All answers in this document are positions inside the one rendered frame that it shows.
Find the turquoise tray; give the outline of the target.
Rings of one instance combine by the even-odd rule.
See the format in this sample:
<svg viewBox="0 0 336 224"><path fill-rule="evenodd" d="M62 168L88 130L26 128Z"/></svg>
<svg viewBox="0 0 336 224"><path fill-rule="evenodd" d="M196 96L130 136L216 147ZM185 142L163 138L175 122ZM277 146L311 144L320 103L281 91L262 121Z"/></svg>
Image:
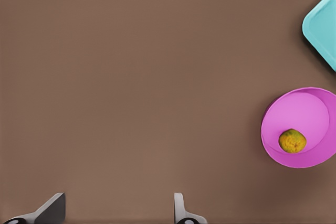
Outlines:
<svg viewBox="0 0 336 224"><path fill-rule="evenodd" d="M336 72L336 0L321 0L304 17L302 33Z"/></svg>

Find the pink round plate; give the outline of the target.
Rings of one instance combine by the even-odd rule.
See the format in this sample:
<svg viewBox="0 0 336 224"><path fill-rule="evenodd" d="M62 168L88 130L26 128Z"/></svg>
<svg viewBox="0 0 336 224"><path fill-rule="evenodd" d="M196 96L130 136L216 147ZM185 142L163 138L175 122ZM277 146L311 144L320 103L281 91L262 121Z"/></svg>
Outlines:
<svg viewBox="0 0 336 224"><path fill-rule="evenodd" d="M307 140L299 153L287 153L278 143L289 129ZM283 94L265 110L260 136L268 155L283 166L308 168L325 162L336 154L336 94L315 87Z"/></svg>

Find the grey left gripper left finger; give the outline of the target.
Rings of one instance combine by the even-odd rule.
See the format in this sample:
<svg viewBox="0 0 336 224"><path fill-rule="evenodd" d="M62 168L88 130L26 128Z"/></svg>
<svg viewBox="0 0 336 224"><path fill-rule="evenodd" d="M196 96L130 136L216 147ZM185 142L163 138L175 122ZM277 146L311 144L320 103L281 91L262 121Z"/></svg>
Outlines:
<svg viewBox="0 0 336 224"><path fill-rule="evenodd" d="M66 218L66 194L56 193L36 211L13 217L3 224L63 224Z"/></svg>

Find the orange fruit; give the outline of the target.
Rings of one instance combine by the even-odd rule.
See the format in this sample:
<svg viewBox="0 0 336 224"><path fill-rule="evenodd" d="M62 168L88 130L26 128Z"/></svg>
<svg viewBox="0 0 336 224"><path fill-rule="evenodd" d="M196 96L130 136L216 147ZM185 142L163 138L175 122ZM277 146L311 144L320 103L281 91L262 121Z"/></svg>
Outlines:
<svg viewBox="0 0 336 224"><path fill-rule="evenodd" d="M293 154L299 153L305 148L307 139L299 131L288 129L281 133L278 143L283 151Z"/></svg>

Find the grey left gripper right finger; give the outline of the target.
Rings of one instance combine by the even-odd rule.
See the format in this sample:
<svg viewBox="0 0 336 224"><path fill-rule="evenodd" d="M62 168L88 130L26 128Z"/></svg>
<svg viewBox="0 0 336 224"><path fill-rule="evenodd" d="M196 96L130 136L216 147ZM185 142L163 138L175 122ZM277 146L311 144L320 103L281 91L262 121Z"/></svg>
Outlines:
<svg viewBox="0 0 336 224"><path fill-rule="evenodd" d="M183 194L174 193L174 224L207 224L207 220L188 212L184 206Z"/></svg>

